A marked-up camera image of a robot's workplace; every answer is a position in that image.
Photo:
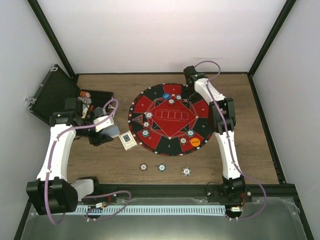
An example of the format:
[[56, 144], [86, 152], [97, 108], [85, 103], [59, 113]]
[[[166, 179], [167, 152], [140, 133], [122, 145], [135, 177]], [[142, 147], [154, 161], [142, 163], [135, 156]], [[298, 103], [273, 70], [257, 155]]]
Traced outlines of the single teal poker chip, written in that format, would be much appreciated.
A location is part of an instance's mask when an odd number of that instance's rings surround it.
[[146, 137], [148, 137], [150, 135], [150, 132], [147, 129], [144, 129], [144, 130], [141, 131], [141, 134], [142, 134], [143, 137], [146, 138]]

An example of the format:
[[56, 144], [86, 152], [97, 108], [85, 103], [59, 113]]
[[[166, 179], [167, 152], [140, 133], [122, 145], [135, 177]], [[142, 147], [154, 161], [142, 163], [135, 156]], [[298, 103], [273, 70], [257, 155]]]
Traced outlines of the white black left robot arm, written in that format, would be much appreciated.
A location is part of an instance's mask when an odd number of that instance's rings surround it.
[[83, 102], [68, 98], [64, 110], [51, 115], [45, 160], [36, 180], [28, 182], [26, 186], [29, 200], [39, 215], [52, 217], [53, 214], [74, 212], [78, 202], [85, 197], [91, 202], [101, 198], [102, 189], [97, 186], [99, 181], [95, 176], [82, 177], [69, 183], [67, 167], [76, 135], [87, 137], [95, 147], [113, 140], [102, 131], [114, 125], [112, 117], [117, 109], [108, 113], [107, 107], [117, 102], [112, 98], [104, 106], [94, 108], [92, 118], [83, 118]]

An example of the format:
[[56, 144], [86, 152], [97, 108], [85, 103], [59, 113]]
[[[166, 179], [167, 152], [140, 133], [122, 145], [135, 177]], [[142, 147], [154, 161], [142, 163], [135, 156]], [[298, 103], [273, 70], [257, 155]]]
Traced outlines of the blue dealer button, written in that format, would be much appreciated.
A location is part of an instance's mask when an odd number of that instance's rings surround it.
[[162, 95], [162, 98], [165, 99], [165, 100], [168, 100], [171, 98], [171, 94], [165, 92], [163, 95]]

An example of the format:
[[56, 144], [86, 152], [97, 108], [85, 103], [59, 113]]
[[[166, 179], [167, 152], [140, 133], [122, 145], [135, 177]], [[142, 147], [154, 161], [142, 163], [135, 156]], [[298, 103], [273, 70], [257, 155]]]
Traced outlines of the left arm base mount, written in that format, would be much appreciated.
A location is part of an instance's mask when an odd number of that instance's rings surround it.
[[116, 197], [117, 193], [114, 191], [111, 192], [100, 192], [100, 193], [92, 193], [90, 195], [86, 195], [78, 200], [79, 203], [86, 204], [95, 204], [100, 202], [112, 202]]

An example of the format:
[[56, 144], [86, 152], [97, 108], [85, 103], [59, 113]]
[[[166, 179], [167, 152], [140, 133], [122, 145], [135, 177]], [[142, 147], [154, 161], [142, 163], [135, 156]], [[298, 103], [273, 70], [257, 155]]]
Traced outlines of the single blue white chip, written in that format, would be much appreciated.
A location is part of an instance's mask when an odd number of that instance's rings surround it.
[[152, 116], [153, 116], [153, 114], [152, 114], [151, 112], [147, 112], [147, 113], [145, 114], [145, 117], [146, 117], [147, 119], [152, 118]]

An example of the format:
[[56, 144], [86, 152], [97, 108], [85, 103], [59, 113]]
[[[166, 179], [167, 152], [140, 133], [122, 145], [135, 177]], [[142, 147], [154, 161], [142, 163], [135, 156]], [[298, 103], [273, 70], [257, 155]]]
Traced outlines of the brown poker chip stack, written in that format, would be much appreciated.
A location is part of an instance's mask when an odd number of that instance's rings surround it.
[[140, 169], [141, 169], [142, 171], [147, 170], [147, 168], [148, 168], [148, 166], [147, 166], [145, 163], [143, 163], [143, 164], [140, 165]]

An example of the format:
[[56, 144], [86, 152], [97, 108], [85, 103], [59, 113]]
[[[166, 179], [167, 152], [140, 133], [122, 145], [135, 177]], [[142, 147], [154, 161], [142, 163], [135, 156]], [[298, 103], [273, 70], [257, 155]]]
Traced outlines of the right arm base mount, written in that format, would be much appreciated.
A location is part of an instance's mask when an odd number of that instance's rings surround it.
[[229, 192], [224, 184], [219, 184], [214, 181], [210, 181], [205, 186], [207, 198], [212, 202], [219, 202], [221, 204], [242, 204], [243, 202], [251, 203], [253, 199], [251, 196], [247, 195], [247, 192], [247, 190], [244, 192]]

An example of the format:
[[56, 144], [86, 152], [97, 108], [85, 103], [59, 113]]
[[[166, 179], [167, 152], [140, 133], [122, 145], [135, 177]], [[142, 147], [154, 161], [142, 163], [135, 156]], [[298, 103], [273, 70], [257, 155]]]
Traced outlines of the blue white poker chip stack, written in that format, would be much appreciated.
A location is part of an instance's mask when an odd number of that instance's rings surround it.
[[191, 174], [191, 169], [189, 167], [184, 167], [181, 173], [183, 176], [189, 176]]

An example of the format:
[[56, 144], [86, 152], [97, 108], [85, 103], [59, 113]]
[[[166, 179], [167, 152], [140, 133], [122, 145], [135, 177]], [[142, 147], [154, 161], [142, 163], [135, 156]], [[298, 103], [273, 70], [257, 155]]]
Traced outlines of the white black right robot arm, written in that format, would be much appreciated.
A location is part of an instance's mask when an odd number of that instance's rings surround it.
[[189, 100], [199, 94], [208, 105], [208, 121], [218, 142], [222, 160], [223, 198], [229, 202], [236, 200], [244, 193], [245, 178], [238, 162], [235, 146], [235, 103], [231, 97], [225, 97], [212, 84], [204, 73], [196, 71], [196, 67], [187, 66], [184, 70], [186, 95]]

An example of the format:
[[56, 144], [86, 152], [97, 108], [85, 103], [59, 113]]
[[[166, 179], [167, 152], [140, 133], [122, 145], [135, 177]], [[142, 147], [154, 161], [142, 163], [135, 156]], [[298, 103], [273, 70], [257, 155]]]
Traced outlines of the teal poker chip stack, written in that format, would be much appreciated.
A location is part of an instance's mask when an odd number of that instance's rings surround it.
[[165, 164], [159, 164], [158, 165], [158, 170], [161, 171], [161, 172], [165, 171], [166, 170], [166, 165]]

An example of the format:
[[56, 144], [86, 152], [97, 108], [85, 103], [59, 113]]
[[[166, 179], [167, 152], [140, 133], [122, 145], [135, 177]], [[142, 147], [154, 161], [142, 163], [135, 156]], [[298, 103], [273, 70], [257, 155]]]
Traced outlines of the blue patterned card deck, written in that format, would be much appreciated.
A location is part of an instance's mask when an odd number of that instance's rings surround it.
[[120, 135], [120, 130], [117, 126], [113, 126], [110, 128], [105, 128], [103, 129], [103, 131], [101, 132], [103, 135], [107, 135], [111, 138], [116, 138]]

